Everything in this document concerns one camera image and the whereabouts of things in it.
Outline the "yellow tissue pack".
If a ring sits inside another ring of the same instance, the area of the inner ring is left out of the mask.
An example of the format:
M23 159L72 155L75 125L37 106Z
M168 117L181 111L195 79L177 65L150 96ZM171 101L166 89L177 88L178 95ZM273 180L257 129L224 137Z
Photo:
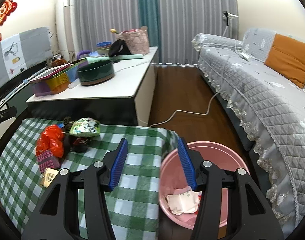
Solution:
M54 170L52 168L46 168L44 173L42 174L40 185L44 188L48 188L50 183L54 180L56 175L59 173L58 170Z

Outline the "orange plastic bag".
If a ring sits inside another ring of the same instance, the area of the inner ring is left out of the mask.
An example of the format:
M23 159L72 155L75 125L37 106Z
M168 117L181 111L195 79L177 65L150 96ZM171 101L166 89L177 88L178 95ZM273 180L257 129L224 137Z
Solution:
M64 155L64 133L58 125L47 126L40 134L36 143L36 155L39 156L43 152L50 150L57 158Z

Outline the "pink blister pill pack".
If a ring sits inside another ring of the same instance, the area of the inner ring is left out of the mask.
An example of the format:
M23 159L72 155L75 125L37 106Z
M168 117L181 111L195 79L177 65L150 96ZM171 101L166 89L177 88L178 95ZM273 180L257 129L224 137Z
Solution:
M37 162L41 173L44 173L47 168L52 168L54 170L61 168L58 158L55 157L50 150L46 150L37 155Z

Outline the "dark brown wrapper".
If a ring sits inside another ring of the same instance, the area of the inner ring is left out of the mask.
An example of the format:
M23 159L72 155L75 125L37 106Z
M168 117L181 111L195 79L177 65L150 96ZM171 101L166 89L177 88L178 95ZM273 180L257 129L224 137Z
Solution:
M70 116L65 117L63 120L63 124L64 124L63 131L69 132L73 123L74 123L74 121L72 121Z

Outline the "green panda snack packet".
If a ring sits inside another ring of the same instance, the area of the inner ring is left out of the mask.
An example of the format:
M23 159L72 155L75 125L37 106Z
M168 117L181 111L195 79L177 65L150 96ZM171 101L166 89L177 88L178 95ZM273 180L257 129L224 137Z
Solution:
M93 118L81 118L75 121L65 134L78 138L97 137L100 135L100 122Z

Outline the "pink trash bin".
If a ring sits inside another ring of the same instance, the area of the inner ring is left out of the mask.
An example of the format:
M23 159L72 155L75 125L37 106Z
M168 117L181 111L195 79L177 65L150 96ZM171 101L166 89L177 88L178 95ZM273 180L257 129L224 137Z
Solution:
M203 179L200 177L201 163L208 161L222 170L234 172L238 168L248 171L246 163L233 150L225 145L211 141L195 141L185 143L181 138L177 149L164 159L160 170L159 205L165 215L177 225L193 229L197 213L174 215L167 207L165 196L178 194L187 190L201 192Z

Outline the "colourful storage box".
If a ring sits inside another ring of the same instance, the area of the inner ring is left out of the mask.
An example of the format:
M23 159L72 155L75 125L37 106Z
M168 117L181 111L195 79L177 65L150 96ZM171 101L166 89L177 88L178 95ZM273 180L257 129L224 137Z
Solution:
M77 70L87 64L87 59L80 59L43 72L29 82L35 96L53 95L63 92L68 88L69 84L78 79Z

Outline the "covered television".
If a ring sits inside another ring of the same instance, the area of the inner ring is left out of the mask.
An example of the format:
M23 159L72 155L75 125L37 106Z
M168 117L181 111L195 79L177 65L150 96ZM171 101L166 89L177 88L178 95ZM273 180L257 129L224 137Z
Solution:
M47 27L15 34L0 42L0 88L21 72L52 57Z

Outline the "green checked tablecloth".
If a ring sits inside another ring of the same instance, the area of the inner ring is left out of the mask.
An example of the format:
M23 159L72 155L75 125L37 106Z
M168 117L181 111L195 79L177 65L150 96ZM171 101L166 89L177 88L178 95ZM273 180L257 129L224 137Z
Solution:
M45 188L35 146L52 124L16 120L0 139L0 239L157 239L159 171L178 135L102 125Z

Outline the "dark green round basin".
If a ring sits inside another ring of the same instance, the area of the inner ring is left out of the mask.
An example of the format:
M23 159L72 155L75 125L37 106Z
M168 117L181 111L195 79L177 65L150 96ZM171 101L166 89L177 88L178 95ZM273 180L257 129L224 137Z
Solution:
M97 85L115 76L114 64L111 60L89 63L80 67L77 70L77 74L82 86Z

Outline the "light green mat roll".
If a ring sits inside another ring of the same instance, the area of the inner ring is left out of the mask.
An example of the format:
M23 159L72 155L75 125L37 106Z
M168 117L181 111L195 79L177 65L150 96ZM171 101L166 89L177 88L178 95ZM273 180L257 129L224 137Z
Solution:
M102 57L86 57L88 63L95 63L99 61L122 61L122 60L134 60L134 59L143 59L144 55L142 54L131 54L131 55L118 55L118 56L102 56Z

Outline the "grey quilted sofa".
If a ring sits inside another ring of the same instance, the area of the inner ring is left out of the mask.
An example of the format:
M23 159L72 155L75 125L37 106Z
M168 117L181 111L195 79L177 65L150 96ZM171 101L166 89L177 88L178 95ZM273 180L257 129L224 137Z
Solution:
M305 223L305 86L264 64L276 34L250 28L242 41L197 34L192 44L285 238L299 239Z

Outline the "stacked coloured bowls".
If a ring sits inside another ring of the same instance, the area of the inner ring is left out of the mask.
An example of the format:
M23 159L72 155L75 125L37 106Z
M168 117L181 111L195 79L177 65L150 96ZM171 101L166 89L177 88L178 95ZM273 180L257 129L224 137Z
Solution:
M111 41L99 42L96 44L96 51L99 55L108 55L111 45Z

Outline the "white coffee table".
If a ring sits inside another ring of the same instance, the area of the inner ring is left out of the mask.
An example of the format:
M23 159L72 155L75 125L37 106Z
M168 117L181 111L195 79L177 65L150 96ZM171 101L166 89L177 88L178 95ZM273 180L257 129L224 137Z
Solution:
M102 124L148 126L156 84L158 47L142 59L114 64L112 79L93 86L80 84L59 94L31 96L26 102L35 118L62 120L91 117Z

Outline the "white standing air conditioner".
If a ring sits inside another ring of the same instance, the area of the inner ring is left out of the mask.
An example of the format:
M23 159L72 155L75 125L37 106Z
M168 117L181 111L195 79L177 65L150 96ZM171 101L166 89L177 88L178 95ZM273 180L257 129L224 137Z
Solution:
M60 53L67 61L74 61L79 52L74 0L57 0L56 29Z

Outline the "black cap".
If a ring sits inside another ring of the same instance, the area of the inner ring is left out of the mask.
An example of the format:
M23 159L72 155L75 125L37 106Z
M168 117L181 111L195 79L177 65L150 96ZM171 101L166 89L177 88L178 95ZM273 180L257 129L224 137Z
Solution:
M124 40L118 39L110 46L108 56L114 57L121 55L131 55L131 51Z

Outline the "pink lace basket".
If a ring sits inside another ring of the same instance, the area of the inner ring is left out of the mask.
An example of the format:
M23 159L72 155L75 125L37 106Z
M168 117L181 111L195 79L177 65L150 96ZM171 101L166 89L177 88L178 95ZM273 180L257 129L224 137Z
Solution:
M124 40L132 54L146 55L149 53L150 49L147 26L142 26L139 29L122 31L116 35L116 38Z

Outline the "power strip on sofa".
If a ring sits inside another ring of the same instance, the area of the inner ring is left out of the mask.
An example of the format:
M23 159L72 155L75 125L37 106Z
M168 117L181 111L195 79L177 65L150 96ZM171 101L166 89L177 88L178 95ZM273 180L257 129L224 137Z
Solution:
M251 57L250 57L249 55L247 55L246 53L241 52L240 55L241 55L241 57L242 57L243 59L245 59L246 61L248 61L248 62L251 61Z

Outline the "orange cushion near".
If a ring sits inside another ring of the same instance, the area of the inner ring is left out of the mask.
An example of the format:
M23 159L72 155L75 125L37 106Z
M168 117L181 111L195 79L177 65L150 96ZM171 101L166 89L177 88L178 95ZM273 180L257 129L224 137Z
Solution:
M276 34L264 64L299 88L305 86L305 43Z

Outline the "teal curtain strip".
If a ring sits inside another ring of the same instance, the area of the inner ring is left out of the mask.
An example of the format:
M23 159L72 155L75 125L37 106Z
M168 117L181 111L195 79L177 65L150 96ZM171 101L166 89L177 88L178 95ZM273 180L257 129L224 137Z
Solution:
M140 25L148 27L151 46L161 49L161 32L158 0L138 0Z

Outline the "clip lamp on stand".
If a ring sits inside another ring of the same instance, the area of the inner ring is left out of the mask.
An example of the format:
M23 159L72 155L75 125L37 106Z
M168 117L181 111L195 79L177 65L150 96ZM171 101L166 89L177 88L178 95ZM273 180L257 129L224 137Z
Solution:
M225 26L225 29L224 29L224 31L222 33L222 36L225 37L225 35L226 35L227 31L228 31L228 28L229 28L229 26L232 23L232 20L235 19L235 18L238 19L239 16L236 15L236 14L231 14L228 11L223 11L222 13L223 13L223 17L226 19L226 26Z

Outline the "grey curtains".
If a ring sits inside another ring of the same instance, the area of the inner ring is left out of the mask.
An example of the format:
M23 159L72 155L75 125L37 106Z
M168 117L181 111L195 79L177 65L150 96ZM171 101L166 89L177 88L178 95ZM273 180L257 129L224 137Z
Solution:
M149 43L159 48L161 63L195 64L192 40L199 33L238 37L237 0L74 0L77 37L82 50L114 41L119 32L148 28Z

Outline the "red wall ornament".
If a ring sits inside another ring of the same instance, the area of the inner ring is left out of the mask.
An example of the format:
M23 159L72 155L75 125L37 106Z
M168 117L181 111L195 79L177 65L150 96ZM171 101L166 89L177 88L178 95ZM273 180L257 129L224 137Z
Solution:
M0 8L0 27L5 23L7 17L10 16L17 8L17 3L13 0L5 0Z

